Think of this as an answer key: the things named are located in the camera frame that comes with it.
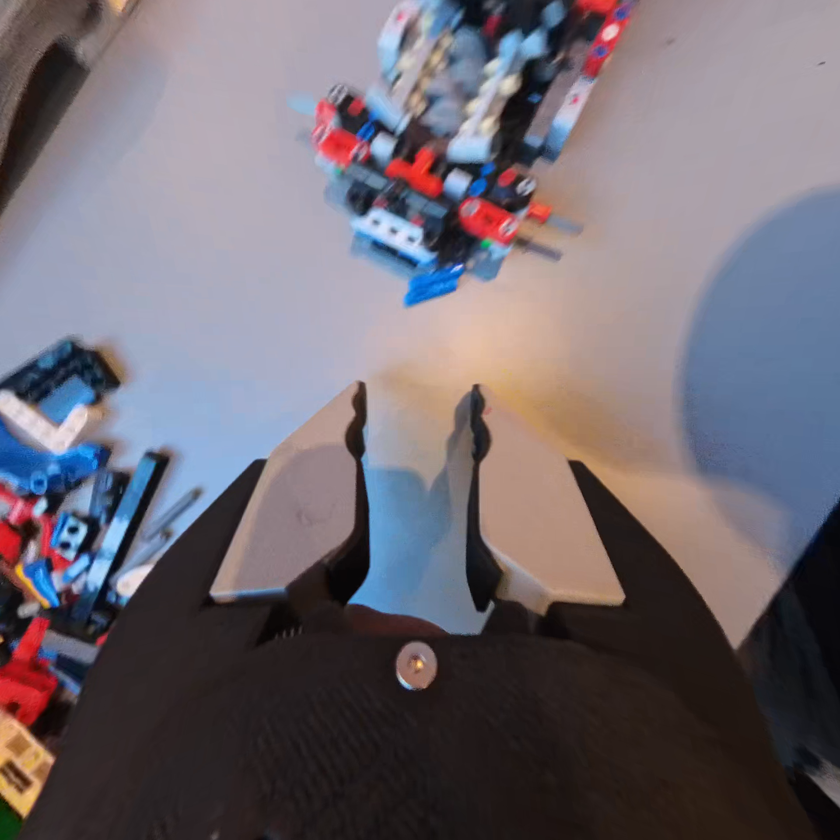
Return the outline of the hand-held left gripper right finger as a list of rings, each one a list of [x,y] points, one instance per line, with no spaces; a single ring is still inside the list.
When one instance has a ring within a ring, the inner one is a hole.
[[[485,613],[555,603],[615,607],[625,593],[571,463],[489,387],[469,393],[467,585]]]

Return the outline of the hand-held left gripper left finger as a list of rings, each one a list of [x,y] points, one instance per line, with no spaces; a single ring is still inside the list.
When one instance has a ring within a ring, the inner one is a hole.
[[[346,603],[370,569],[366,386],[347,386],[266,460],[210,589],[216,603]]]

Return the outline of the blue toy pin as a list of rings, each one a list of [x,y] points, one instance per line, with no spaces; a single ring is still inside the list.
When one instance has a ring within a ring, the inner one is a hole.
[[[412,308],[455,292],[465,271],[466,265],[460,262],[415,275],[408,281],[403,298],[404,307]]]

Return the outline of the toy brick car model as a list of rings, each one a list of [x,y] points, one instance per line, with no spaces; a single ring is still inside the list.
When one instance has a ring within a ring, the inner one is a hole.
[[[559,260],[529,226],[582,226],[539,199],[534,168],[560,157],[637,5],[398,2],[366,91],[290,100],[353,247],[408,281],[459,262],[492,280],[514,249]]]

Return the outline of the grey desk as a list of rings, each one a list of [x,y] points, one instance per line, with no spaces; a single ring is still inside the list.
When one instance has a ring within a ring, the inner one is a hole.
[[[363,604],[477,629],[475,383],[583,460],[739,646],[838,497],[838,2],[640,2],[498,278],[404,308],[350,250],[287,96],[366,86],[392,2],[142,2],[2,217],[2,371],[68,335],[168,447],[183,527],[367,384]]]

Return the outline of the pile of loose toy bricks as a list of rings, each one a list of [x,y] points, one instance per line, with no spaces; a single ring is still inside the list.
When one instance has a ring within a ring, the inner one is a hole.
[[[76,338],[1,377],[1,794],[23,821],[112,625],[203,494],[152,514],[172,456],[112,465],[97,428],[121,385]]]

